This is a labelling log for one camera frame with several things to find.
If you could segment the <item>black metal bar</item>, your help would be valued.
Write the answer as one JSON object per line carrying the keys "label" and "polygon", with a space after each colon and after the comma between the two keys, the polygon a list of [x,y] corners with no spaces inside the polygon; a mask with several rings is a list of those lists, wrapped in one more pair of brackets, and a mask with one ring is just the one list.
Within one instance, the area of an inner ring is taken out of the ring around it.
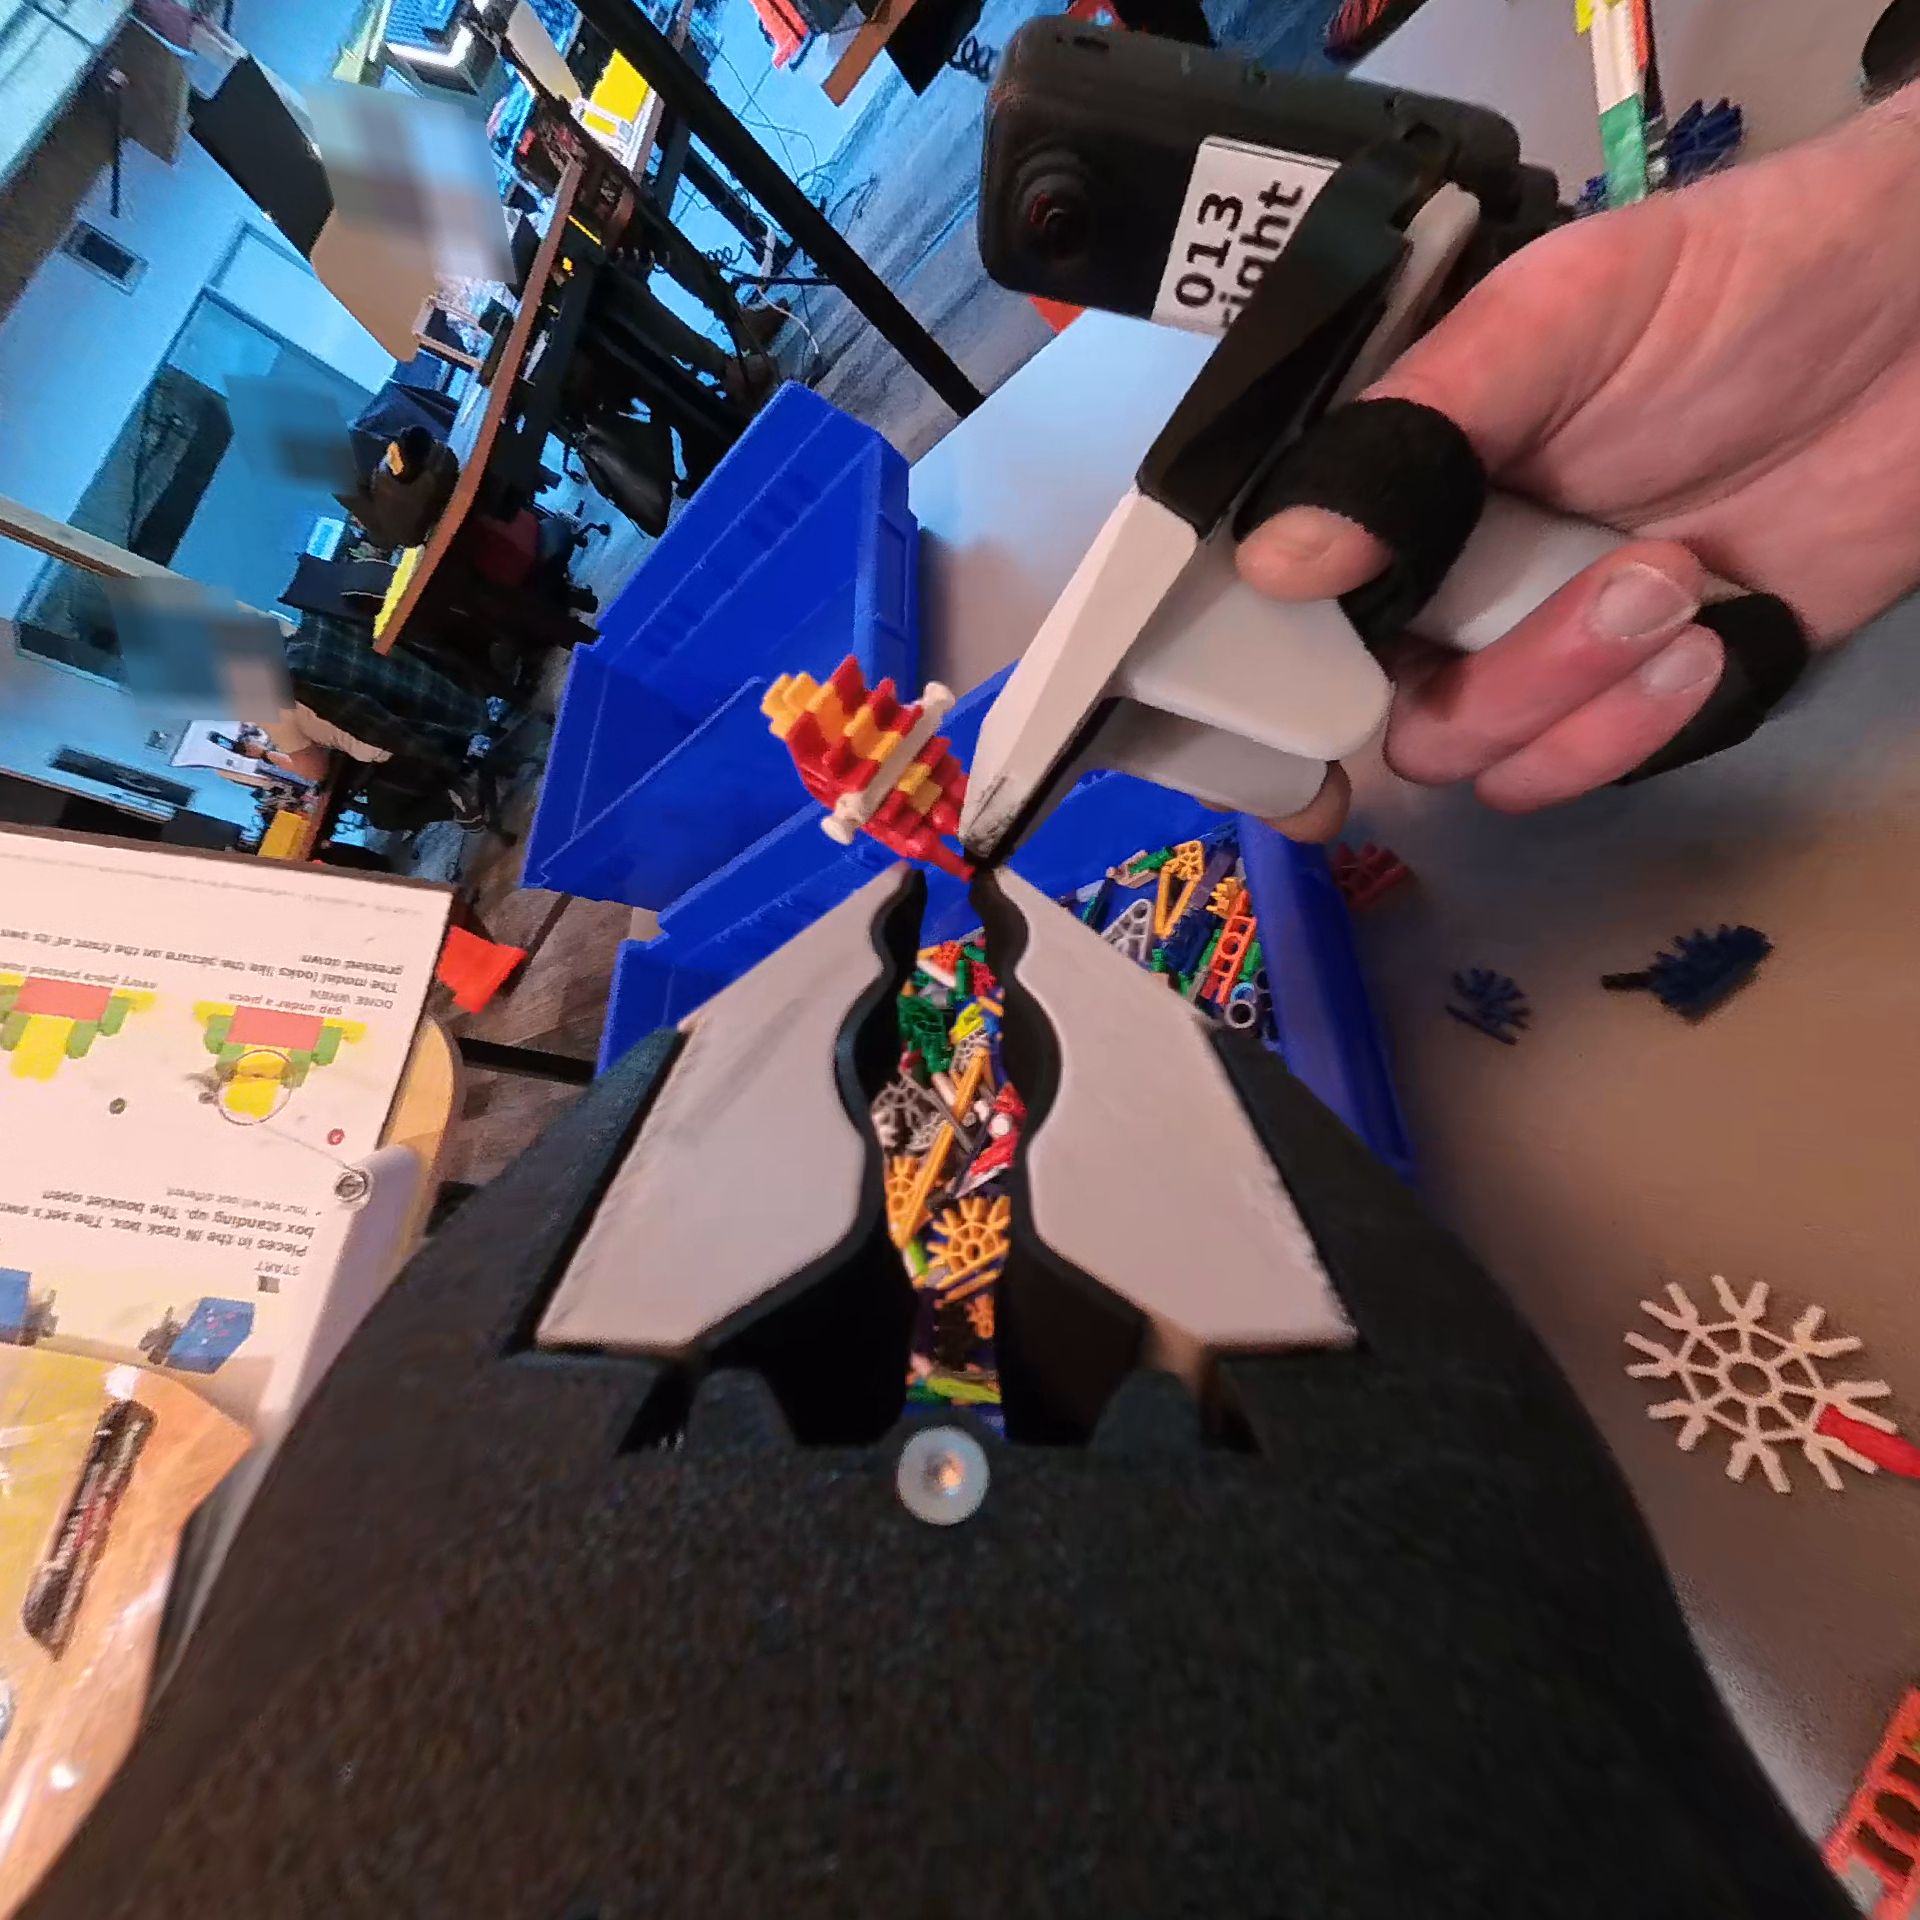
{"label": "black metal bar", "polygon": [[861,253],[812,207],[781,164],[756,143],[754,133],[737,120],[708,83],[685,61],[672,39],[633,3],[581,3],[578,10],[636,67],[661,97],[662,105],[685,123],[688,133],[732,171],[750,200],[846,295],[864,322],[961,419],[971,417],[985,401],[984,392],[938,345],[920,317],[874,272]]}

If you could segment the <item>person's right hand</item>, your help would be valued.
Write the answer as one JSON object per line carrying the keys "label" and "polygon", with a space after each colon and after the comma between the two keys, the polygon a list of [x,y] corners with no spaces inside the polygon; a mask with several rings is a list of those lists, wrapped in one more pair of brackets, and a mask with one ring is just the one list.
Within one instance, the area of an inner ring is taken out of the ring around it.
{"label": "person's right hand", "polygon": [[1534,812],[1733,723],[1712,580],[1808,649],[1918,577],[1918,84],[1512,257],[1272,474],[1241,579],[1381,615],[1436,586],[1476,479],[1629,536],[1460,656],[1386,644],[1382,761]]}

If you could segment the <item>red and yellow brick cluster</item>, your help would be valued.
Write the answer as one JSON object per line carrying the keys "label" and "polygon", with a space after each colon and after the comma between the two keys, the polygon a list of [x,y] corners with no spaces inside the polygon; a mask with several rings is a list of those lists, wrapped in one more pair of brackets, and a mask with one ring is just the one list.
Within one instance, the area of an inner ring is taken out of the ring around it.
{"label": "red and yellow brick cluster", "polygon": [[945,731],[950,708],[947,687],[925,683],[906,703],[892,679],[867,683],[852,656],[827,679],[779,676],[758,699],[834,843],[864,834],[893,858],[971,881],[955,847],[970,772]]}

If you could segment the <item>short red rod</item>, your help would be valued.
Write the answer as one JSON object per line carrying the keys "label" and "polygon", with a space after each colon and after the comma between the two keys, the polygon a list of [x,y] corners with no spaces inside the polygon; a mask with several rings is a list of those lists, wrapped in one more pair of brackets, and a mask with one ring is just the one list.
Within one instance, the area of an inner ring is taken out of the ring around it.
{"label": "short red rod", "polygon": [[1849,1461],[1860,1473],[1885,1473],[1918,1481],[1918,1445],[1892,1428],[1864,1421],[1838,1405],[1826,1405],[1816,1434],[1828,1453]]}

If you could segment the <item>large white instruction page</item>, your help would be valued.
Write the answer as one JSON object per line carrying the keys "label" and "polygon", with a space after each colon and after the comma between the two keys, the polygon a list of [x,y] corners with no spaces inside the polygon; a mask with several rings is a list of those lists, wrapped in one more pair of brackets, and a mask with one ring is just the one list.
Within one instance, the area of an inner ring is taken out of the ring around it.
{"label": "large white instruction page", "polygon": [[449,889],[5,829],[3,1330],[288,1408]]}

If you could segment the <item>brown wooden desk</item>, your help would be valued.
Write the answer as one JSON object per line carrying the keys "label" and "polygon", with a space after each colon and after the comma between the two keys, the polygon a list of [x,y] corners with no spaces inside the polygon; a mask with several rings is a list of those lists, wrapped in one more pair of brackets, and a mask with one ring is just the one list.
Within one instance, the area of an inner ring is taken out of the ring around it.
{"label": "brown wooden desk", "polygon": [[411,564],[396,568],[396,588],[374,618],[373,649],[379,656],[401,647],[409,627],[432,605],[442,580],[451,580],[467,522],[490,504],[490,484],[496,480],[496,461],[509,447],[509,428],[523,423],[531,408],[518,394],[534,344],[546,339],[549,322],[561,317],[572,263],[570,231],[594,175],[596,162],[589,159],[573,159],[563,170],[513,325],[483,365],[486,379],[474,385],[453,421],[449,449],[459,465],[456,488],[428,537],[411,548]]}

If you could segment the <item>white snowflake connector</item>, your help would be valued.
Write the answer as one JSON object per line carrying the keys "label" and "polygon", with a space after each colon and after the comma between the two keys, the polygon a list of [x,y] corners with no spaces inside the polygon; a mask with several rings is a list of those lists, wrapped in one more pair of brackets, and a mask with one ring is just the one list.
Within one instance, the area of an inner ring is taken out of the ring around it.
{"label": "white snowflake connector", "polygon": [[1624,1332],[1626,1375],[1648,1393],[1646,1416],[1684,1453],[1714,1450],[1728,1481],[1787,1498],[1811,1479],[1840,1492],[1860,1473],[1816,1434],[1826,1405],[1892,1428],[1892,1389],[1865,1372],[1865,1345],[1816,1304],[1787,1306],[1763,1280],[1712,1275],[1700,1290],[1666,1285]]}

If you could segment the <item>pile of colourful construction pieces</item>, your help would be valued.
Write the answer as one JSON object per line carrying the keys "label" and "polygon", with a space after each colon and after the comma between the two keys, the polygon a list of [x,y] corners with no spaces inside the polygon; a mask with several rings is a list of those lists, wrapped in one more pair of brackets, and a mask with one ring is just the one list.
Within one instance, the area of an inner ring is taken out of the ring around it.
{"label": "pile of colourful construction pieces", "polygon": [[[1213,1027],[1277,1035],[1237,828],[1145,847],[1056,904]],[[906,1405],[961,1411],[994,1435],[1003,1434],[998,1280],[1025,1132],[1003,1025],[1005,988],[985,931],[938,922],[897,999],[897,1077],[870,1105],[890,1233],[917,1304]]]}

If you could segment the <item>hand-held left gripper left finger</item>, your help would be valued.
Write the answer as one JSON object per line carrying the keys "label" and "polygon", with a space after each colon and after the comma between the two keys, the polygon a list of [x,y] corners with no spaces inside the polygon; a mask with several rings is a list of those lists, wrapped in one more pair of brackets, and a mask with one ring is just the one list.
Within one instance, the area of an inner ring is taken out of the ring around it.
{"label": "hand-held left gripper left finger", "polygon": [[769,1308],[858,1223],[870,1144],[837,1080],[882,991],[882,922],[920,933],[910,867],[756,962],[680,1025],[680,1051],[544,1311],[544,1349],[684,1357]]}

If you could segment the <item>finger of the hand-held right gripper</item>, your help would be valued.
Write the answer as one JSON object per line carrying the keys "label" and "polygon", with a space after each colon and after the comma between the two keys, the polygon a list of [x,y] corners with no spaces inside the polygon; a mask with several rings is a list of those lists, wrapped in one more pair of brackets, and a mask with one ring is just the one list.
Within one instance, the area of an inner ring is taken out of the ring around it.
{"label": "finger of the hand-held right gripper", "polygon": [[1012,848],[1198,547],[1182,515],[1139,488],[1121,496],[981,723],[961,823],[966,858]]}

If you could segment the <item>dark blue double connector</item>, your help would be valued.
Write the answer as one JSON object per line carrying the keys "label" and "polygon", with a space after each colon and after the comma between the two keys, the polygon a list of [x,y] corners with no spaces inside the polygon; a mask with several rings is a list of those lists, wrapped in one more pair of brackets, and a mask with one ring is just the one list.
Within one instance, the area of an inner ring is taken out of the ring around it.
{"label": "dark blue double connector", "polygon": [[1739,995],[1771,954],[1773,943],[1761,929],[1693,929],[1657,952],[1646,968],[1601,976],[1601,988],[1652,996],[1666,1013],[1699,1025]]}

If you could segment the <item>colourful construction model frame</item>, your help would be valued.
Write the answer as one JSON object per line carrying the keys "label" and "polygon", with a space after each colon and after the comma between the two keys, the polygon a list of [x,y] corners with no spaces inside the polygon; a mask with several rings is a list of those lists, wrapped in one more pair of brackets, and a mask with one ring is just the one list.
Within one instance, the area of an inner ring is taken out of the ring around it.
{"label": "colourful construction model frame", "polygon": [[1578,215],[1646,202],[1737,161],[1745,147],[1737,104],[1693,100],[1668,114],[1651,3],[1576,3],[1576,31],[1590,45],[1601,133],[1601,175],[1582,188]]}

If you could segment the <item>blue plastic bin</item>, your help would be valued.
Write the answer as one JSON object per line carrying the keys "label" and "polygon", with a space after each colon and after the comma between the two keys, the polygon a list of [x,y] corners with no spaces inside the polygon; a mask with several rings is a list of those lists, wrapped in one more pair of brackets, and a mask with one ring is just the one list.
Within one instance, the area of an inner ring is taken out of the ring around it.
{"label": "blue plastic bin", "polygon": [[522,885],[665,913],[803,812],[761,697],[917,689],[920,560],[906,460],[781,385],[572,652]]}
{"label": "blue plastic bin", "polygon": [[[688,1016],[888,865],[888,848],[867,840],[832,847],[818,821],[821,812],[806,802],[668,907],[653,943],[622,948],[601,1066]],[[1012,871],[1059,899],[1145,847],[1179,843],[1221,825],[1241,834],[1264,931],[1277,1019],[1277,1035],[1264,1044],[1411,1183],[1414,1159],[1401,1100],[1328,852],[1235,823],[1139,777],[1091,775],[1022,847]],[[933,871],[921,943],[948,916],[977,925],[962,883]]]}

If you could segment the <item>red box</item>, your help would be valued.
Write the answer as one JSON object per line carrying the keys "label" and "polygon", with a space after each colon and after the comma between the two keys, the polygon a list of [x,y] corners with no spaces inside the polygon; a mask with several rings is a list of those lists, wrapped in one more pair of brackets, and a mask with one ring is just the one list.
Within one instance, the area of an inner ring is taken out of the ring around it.
{"label": "red box", "polygon": [[462,1016],[480,1016],[523,969],[528,952],[499,944],[464,925],[449,925],[435,978]]}

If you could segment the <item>black tube with red print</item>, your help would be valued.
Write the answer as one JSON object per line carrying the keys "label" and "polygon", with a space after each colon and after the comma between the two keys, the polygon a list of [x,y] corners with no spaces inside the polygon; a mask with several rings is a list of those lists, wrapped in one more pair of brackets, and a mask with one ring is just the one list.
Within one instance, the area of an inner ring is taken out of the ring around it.
{"label": "black tube with red print", "polygon": [[20,1603],[27,1636],[56,1659],[67,1656],[73,1640],[91,1573],[155,1425],[147,1403],[112,1399],[91,1431],[70,1495]]}

